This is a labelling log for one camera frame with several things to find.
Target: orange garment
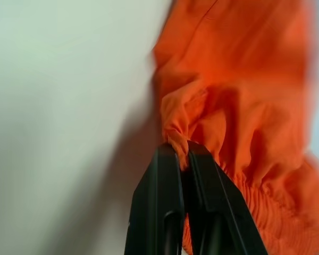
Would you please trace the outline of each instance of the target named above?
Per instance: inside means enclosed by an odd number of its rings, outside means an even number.
[[[204,144],[242,192],[269,254],[319,253],[319,171],[305,156],[310,6],[177,0],[155,46],[162,133],[187,166]],[[192,254],[189,223],[183,247]]]

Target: white wall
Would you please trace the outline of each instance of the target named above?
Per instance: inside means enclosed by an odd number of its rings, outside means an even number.
[[[123,253],[169,4],[0,0],[0,255]]]

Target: orange fabric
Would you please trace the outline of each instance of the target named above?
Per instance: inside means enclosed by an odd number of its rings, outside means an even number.
[[[177,0],[155,46],[162,133],[187,166],[204,144],[241,190],[269,254],[319,252],[319,172],[308,144],[299,0]],[[183,247],[192,254],[189,223]]]

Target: orange cloth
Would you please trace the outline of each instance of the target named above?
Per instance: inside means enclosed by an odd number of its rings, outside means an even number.
[[[242,192],[269,254],[319,252],[319,172],[305,156],[310,6],[177,0],[155,46],[163,137],[204,144]],[[189,223],[183,247],[192,254]]]

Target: white background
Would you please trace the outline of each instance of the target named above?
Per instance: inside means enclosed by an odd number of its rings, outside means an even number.
[[[0,255],[123,254],[169,6],[0,0]]]

